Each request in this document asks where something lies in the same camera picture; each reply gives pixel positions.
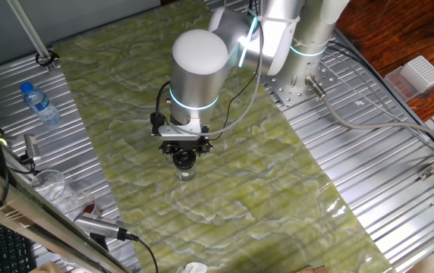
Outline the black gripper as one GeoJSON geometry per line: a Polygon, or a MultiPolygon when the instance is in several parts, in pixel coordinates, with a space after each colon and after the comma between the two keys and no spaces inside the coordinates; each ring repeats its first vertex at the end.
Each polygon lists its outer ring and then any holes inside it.
{"type": "Polygon", "coordinates": [[[201,136],[198,140],[166,140],[159,147],[164,155],[172,155],[178,150],[195,150],[198,155],[211,152],[213,146],[207,137],[201,136]]]}

